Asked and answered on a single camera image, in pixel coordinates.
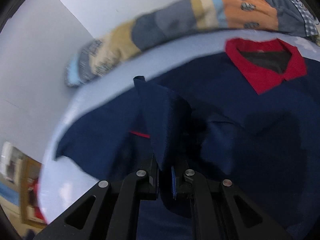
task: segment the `silver screw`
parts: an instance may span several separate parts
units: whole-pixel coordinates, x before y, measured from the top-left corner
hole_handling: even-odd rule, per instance
[[[108,187],[109,183],[106,180],[102,180],[99,182],[99,187]]]
[[[194,174],[195,174],[195,171],[194,171],[194,170],[192,170],[192,169],[186,170],[186,175],[187,175],[187,176],[193,176]]]
[[[144,177],[147,173],[144,170],[139,170],[136,174],[138,177]]]
[[[226,187],[230,187],[232,185],[232,181],[230,179],[224,179],[222,184]]]

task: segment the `printed pattern on fabric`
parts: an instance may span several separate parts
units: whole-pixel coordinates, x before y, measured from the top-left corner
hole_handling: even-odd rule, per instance
[[[320,45],[312,16],[298,0],[179,0],[120,24],[90,48],[83,47],[69,62],[65,83],[79,86],[147,49],[217,29],[271,30],[298,37],[307,33]]]
[[[309,12],[309,10],[303,5],[303,3],[299,0],[290,0],[294,6],[298,9],[300,12],[304,23],[305,23],[305,29],[306,29],[306,35],[307,36],[312,36],[312,35],[317,35],[318,30],[315,26],[315,21],[313,19],[313,16]]]

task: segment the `orange fabric patch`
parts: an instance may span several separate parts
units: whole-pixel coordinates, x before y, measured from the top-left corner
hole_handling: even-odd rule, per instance
[[[277,11],[265,0],[222,0],[222,2],[229,28],[244,28],[245,24],[258,23],[259,26],[254,29],[278,30]]]

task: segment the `red stripe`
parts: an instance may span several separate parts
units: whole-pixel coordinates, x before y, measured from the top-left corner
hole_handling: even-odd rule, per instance
[[[130,132],[130,133],[133,133],[133,134],[135,134],[135,135],[144,137],[144,138],[150,138],[150,135],[149,135],[149,134],[140,133],[140,132],[136,132],[136,131],[129,131],[129,132]]]

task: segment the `red collar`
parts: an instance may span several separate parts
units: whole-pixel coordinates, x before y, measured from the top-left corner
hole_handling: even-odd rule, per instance
[[[243,52],[287,50],[292,55],[285,72],[278,74],[270,69],[251,63],[238,50]],[[263,42],[249,41],[241,38],[231,39],[226,43],[226,54],[258,94],[280,85],[283,80],[288,81],[307,74],[304,59],[298,48],[279,39]]]

